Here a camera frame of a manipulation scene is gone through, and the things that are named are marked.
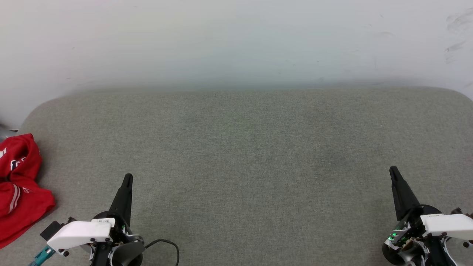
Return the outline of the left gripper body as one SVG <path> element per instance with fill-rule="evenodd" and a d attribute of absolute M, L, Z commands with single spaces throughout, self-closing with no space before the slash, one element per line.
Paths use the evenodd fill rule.
<path fill-rule="evenodd" d="M 120 214 L 106 211 L 94 218 L 114 218 L 116 222 L 111 240 L 91 244 L 90 266 L 135 266 L 135 235 Z"/>

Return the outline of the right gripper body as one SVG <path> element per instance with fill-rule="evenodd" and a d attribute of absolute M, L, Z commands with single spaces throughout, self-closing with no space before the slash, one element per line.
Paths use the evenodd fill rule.
<path fill-rule="evenodd" d="M 382 246 L 384 258 L 394 266 L 444 266 L 442 237 L 422 235 L 425 227 L 421 215 L 442 214 L 435 207 L 421 204 L 415 222 L 401 220 Z"/>

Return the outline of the grey metal frame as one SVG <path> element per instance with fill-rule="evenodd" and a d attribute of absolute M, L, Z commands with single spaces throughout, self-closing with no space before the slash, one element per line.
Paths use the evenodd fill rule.
<path fill-rule="evenodd" d="M 17 135 L 17 129 L 10 129 L 7 128 L 4 124 L 0 123 L 0 143 L 5 141 L 9 137 L 13 137 Z"/>

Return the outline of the red and white shirt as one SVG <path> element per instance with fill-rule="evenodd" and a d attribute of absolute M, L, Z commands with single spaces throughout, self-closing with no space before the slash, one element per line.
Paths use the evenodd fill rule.
<path fill-rule="evenodd" d="M 0 143 L 0 250 L 54 209 L 50 190 L 36 181 L 42 156 L 32 134 Z"/>

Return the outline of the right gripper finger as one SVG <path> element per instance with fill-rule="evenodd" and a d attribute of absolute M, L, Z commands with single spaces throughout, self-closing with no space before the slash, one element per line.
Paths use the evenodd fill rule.
<path fill-rule="evenodd" d="M 420 202 L 396 166 L 391 166 L 389 173 L 397 221 L 415 222 L 419 217 Z"/>

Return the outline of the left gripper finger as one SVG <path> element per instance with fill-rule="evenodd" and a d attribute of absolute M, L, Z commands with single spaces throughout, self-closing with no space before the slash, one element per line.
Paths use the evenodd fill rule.
<path fill-rule="evenodd" d="M 132 184 L 133 175 L 131 173 L 125 174 L 109 209 L 111 212 L 120 214 L 128 226 L 131 226 Z"/>

